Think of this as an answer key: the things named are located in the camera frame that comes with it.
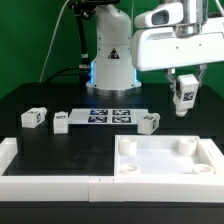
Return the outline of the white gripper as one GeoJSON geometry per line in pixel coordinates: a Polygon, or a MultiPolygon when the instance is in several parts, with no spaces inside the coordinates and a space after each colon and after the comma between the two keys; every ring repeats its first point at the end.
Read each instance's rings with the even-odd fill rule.
{"type": "Polygon", "coordinates": [[[138,71],[166,70],[175,92],[174,68],[199,65],[202,86],[208,63],[224,61],[224,17],[209,18],[207,2],[164,2],[134,19],[132,63],[138,71]]]}

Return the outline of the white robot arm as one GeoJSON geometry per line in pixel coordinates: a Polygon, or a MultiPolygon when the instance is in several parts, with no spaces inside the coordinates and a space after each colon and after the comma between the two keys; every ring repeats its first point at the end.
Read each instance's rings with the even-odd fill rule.
{"type": "Polygon", "coordinates": [[[89,91],[123,95],[141,86],[138,71],[201,67],[224,61],[224,12],[208,16],[208,0],[161,0],[134,19],[110,3],[96,8],[97,55],[89,91]]]}

